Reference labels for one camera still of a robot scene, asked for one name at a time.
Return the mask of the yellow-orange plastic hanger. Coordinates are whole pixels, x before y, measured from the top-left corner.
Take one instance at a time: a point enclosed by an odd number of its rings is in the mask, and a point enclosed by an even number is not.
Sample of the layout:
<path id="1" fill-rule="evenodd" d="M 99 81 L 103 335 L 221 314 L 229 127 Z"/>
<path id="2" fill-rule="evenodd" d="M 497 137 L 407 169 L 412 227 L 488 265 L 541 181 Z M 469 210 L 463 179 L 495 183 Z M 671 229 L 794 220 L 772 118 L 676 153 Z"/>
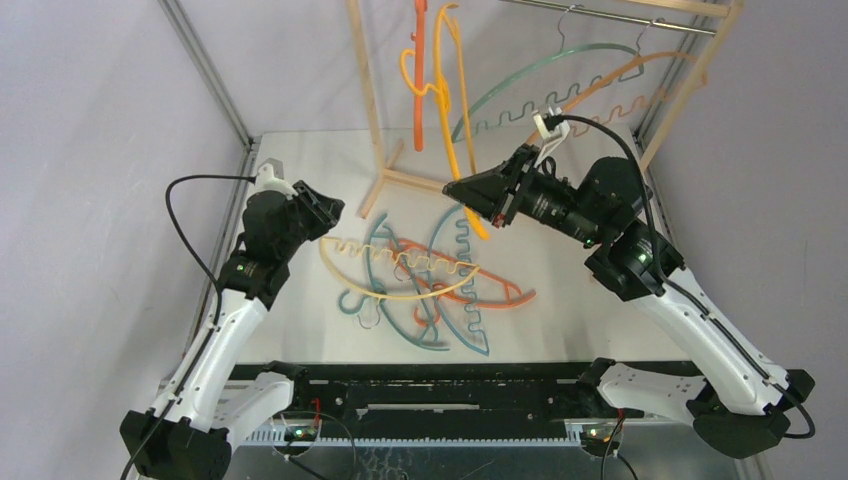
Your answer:
<path id="1" fill-rule="evenodd" d="M 443 5 L 436 15 L 435 25 L 433 27 L 433 42 L 432 42 L 432 63 L 433 63 L 433 81 L 426 82 L 414 80 L 410 77 L 407 68 L 407 59 L 412 57 L 415 61 L 422 60 L 418 53 L 419 48 L 405 49 L 400 53 L 399 70 L 405 85 L 413 94 L 416 100 L 423 100 L 428 95 L 433 96 L 434 103 L 437 107 L 438 118 L 440 122 L 441 135 L 448 165 L 451 172 L 452 180 L 461 178 L 461 167 L 459 166 L 456 149 L 452 140 L 452 130 L 449 124 L 450 112 L 452 108 L 452 94 L 450 91 L 450 83 L 443 70 L 442 62 L 442 29 L 446 28 L 447 32 L 453 41 L 456 51 L 456 61 L 458 68 L 458 88 L 459 99 L 461 101 L 461 123 L 465 128 L 466 150 L 468 156 L 469 169 L 472 174 L 477 172 L 477 163 L 474 152 L 473 135 L 469 132 L 470 113 L 468 112 L 468 97 L 465 81 L 464 58 L 462 48 L 462 38 L 460 32 L 460 24 L 458 19 L 452 15 L 452 10 L 458 9 L 459 4 L 455 2 L 446 3 Z"/>

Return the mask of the pale green wavy hanger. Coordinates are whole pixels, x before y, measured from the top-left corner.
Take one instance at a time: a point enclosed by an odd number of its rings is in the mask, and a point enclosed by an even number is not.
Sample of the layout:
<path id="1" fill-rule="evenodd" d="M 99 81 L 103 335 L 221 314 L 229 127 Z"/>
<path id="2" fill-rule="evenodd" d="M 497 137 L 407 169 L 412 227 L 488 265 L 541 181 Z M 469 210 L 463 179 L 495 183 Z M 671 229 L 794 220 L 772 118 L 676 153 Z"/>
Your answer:
<path id="1" fill-rule="evenodd" d="M 488 102 L 493 100 L 496 96 L 500 95 L 502 92 L 504 92 L 505 90 L 507 90 L 508 88 L 513 86 L 519 80 L 530 76 L 531 74 L 533 74 L 534 72 L 536 72 L 537 70 L 539 70 L 543 67 L 551 65 L 551 64 L 553 64 L 553 63 L 555 63 L 559 60 L 563 60 L 566 57 L 576 55 L 576 54 L 580 54 L 580 53 L 588 53 L 588 52 L 592 52 L 592 51 L 601 51 L 601 50 L 621 51 L 621 52 L 629 53 L 629 54 L 632 54 L 633 56 L 636 56 L 637 51 L 635 49 L 633 49 L 629 46 L 623 45 L 623 44 L 609 43 L 609 42 L 607 42 L 607 43 L 603 43 L 603 42 L 601 42 L 601 43 L 585 43 L 585 44 L 579 44 L 579 45 L 577 45 L 573 48 L 570 48 L 570 49 L 566 49 L 565 48 L 565 34 L 562 31 L 562 26 L 561 26 L 562 20 L 564 19 L 564 17 L 567 14 L 572 13 L 572 12 L 577 13 L 577 10 L 582 9 L 583 7 L 584 7 L 583 4 L 572 4 L 572 5 L 564 6 L 563 13 L 560 16 L 560 19 L 558 20 L 558 23 L 557 23 L 557 31 L 558 31 L 558 34 L 561 37 L 561 41 L 560 41 L 560 48 L 556 53 L 553 53 L 553 54 L 548 55 L 546 57 L 542 57 L 541 59 L 539 59 L 535 62 L 532 62 L 532 63 L 526 65 L 525 67 L 521 68 L 521 69 L 516 70 L 515 72 L 511 73 L 510 75 L 505 77 L 503 80 L 498 82 L 496 85 L 491 87 L 479 99 L 477 99 L 470 107 L 465 108 L 465 112 L 469 115 L 469 117 L 473 117 L 474 114 L 476 112 L 478 112 L 479 110 L 481 110 L 484 105 L 486 105 Z M 589 87 L 599 85 L 600 82 L 602 81 L 602 79 L 603 79 L 602 75 L 596 75 L 595 77 L 593 77 L 591 79 L 589 84 L 585 86 L 585 88 L 580 82 L 572 83 L 566 89 L 565 94 L 563 96 L 560 96 L 559 92 L 556 89 L 554 89 L 545 96 L 544 102 L 546 104 L 548 104 L 548 103 L 559 103 L 559 102 L 562 102 L 562 101 L 565 101 L 565 100 L 576 98 L 579 94 L 584 93 Z M 494 126 L 490 125 L 487 120 L 479 120 L 474 125 L 471 133 L 477 134 L 480 130 L 489 130 L 489 129 L 493 129 L 493 128 L 499 128 L 499 127 L 503 126 L 505 123 L 514 123 L 518 120 L 523 119 L 530 112 L 530 109 L 534 108 L 535 106 L 536 106 L 536 104 L 533 100 L 528 100 L 522 105 L 521 111 L 517 115 L 514 115 L 509 109 L 503 110 L 498 115 L 498 120 L 497 120 L 497 122 L 495 123 Z"/>

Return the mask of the light orange wavy hanger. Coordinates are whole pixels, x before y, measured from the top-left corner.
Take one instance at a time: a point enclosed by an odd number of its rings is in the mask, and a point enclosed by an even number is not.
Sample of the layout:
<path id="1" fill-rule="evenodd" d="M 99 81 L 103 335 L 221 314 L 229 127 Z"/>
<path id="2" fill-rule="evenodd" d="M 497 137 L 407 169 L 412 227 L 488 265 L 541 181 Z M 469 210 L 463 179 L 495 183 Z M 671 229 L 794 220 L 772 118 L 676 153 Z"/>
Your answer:
<path id="1" fill-rule="evenodd" d="M 607 88 L 616 82 L 624 83 L 643 76 L 647 69 L 646 65 L 651 62 L 656 63 L 660 60 L 679 60 L 681 62 L 696 63 L 698 60 L 696 56 L 680 51 L 661 51 L 649 55 L 640 55 L 639 49 L 636 49 L 636 51 L 636 56 L 633 56 L 630 61 L 622 64 L 610 73 L 602 75 L 603 79 L 599 85 L 589 87 L 584 93 L 579 94 L 576 98 L 573 99 L 565 100 L 559 103 L 546 104 L 545 102 L 543 102 L 540 106 L 536 105 L 534 108 L 531 108 L 529 113 L 537 111 L 540 108 L 547 108 L 548 106 L 560 107 L 563 111 L 573 109 L 596 92 Z M 661 105 L 672 101 L 681 88 L 682 86 L 677 84 L 672 86 L 666 86 L 666 81 L 662 80 L 660 84 L 650 94 L 639 95 L 627 105 L 616 105 L 610 110 L 609 114 L 606 117 L 594 116 L 592 117 L 592 120 L 607 125 L 612 121 L 618 121 L 620 119 L 623 119 L 627 115 L 630 115 L 631 113 L 639 109 L 651 110 L 656 105 Z"/>

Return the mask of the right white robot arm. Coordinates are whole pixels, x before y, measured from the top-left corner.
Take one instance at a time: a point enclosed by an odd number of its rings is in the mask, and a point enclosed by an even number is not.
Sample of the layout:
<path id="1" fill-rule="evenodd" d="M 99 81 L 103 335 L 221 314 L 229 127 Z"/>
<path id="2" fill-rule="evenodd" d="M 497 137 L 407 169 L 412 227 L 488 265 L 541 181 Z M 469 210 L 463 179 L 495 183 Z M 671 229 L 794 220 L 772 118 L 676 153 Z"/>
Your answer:
<path id="1" fill-rule="evenodd" d="M 500 165 L 448 183 L 444 194 L 495 227 L 525 215 L 580 242 L 592 277 L 647 316 L 687 354 L 694 376 L 599 358 L 578 402 L 592 416 L 638 410 L 692 427 L 707 445 L 745 459 L 791 437 L 815 382 L 757 349 L 707 298 L 679 251 L 653 224 L 648 189 L 631 154 L 596 160 L 578 186 L 540 170 L 524 145 Z"/>

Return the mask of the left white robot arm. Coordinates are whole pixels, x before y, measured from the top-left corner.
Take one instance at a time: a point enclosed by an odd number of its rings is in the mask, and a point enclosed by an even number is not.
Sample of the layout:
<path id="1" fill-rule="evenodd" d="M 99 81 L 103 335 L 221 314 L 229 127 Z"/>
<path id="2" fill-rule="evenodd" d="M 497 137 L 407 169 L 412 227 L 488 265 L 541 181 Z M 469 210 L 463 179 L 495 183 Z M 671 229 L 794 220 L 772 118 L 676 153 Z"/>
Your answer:
<path id="1" fill-rule="evenodd" d="M 137 472 L 150 479 L 221 479 L 266 418 L 310 409 L 313 392 L 299 381 L 303 368 L 281 362 L 237 397 L 226 403 L 220 397 L 246 341 L 289 279 L 295 253 L 335 227 L 344 208 L 343 200 L 304 181 L 272 181 L 247 198 L 242 231 L 219 274 L 201 267 L 215 292 L 212 313 L 154 403 L 128 411 L 120 425 L 129 453 L 123 478 Z"/>

